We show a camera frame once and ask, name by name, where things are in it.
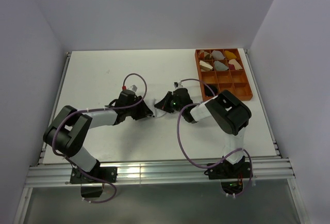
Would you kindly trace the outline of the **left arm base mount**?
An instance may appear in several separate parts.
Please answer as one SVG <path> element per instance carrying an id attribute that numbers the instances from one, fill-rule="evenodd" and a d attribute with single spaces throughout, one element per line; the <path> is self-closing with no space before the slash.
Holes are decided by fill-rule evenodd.
<path id="1" fill-rule="evenodd" d="M 93 172 L 85 172 L 85 176 L 81 170 L 73 168 L 70 177 L 71 184 L 90 184 L 90 183 L 115 183 L 117 180 L 117 167 L 100 167 Z"/>

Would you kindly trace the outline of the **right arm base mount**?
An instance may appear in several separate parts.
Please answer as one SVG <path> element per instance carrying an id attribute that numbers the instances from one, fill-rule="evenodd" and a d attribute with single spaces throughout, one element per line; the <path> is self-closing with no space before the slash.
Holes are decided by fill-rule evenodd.
<path id="1" fill-rule="evenodd" d="M 208 176 L 210 180 L 249 179 L 251 172 L 249 162 L 239 162 L 232 165 L 224 161 L 213 168 L 206 169 L 204 175 Z"/>

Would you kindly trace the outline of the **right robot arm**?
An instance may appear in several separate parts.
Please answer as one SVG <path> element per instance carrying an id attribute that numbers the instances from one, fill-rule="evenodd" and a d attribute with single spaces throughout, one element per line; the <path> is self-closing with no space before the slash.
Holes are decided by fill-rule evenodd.
<path id="1" fill-rule="evenodd" d="M 193 103 L 186 88 L 169 91 L 154 107 L 166 113 L 179 112 L 177 120 L 177 139 L 184 157 L 190 164 L 201 169 L 212 170 L 220 167 L 230 178 L 235 177 L 249 156 L 243 148 L 245 128 L 252 117 L 250 109 L 228 90 L 224 90 L 213 98 L 202 103 Z M 180 120 L 195 124 L 212 117 L 220 129 L 226 134 L 226 145 L 223 158 L 207 166 L 199 165 L 189 158 L 180 139 Z"/>

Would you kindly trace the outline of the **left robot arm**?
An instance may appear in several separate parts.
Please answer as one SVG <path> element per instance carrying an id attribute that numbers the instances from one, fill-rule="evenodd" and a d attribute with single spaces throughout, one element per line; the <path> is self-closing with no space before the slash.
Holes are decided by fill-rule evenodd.
<path id="1" fill-rule="evenodd" d="M 96 111 L 77 110 L 66 105 L 44 132 L 43 141 L 79 169 L 88 182 L 104 182 L 100 162 L 83 146 L 88 131 L 118 125 L 127 117 L 137 121 L 153 115 L 142 96 L 125 89 L 118 98 Z"/>

